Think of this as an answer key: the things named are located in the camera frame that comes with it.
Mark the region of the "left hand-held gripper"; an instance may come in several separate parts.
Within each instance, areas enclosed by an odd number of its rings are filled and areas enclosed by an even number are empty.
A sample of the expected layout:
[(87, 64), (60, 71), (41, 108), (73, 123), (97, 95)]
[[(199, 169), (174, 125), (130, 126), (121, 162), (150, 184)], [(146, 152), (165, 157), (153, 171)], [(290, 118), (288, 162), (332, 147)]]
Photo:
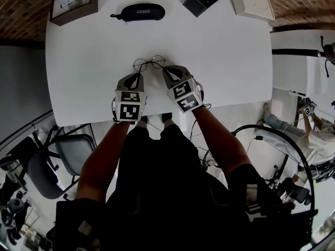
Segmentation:
[(141, 73), (129, 74), (118, 81), (115, 98), (111, 103), (113, 120), (116, 122), (139, 121), (142, 117), (147, 95), (144, 92), (120, 91), (130, 90), (134, 83), (136, 91), (144, 91), (144, 78)]

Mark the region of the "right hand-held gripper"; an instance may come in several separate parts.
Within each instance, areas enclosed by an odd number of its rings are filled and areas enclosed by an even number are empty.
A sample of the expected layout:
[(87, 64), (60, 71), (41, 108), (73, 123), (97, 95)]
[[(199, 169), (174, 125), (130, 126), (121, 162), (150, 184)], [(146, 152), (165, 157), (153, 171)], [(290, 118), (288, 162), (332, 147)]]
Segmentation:
[[(190, 78), (186, 67), (168, 65), (162, 69), (163, 78), (168, 88), (166, 94), (182, 113), (187, 113), (203, 105), (202, 85)], [(173, 87), (174, 82), (189, 78)]]

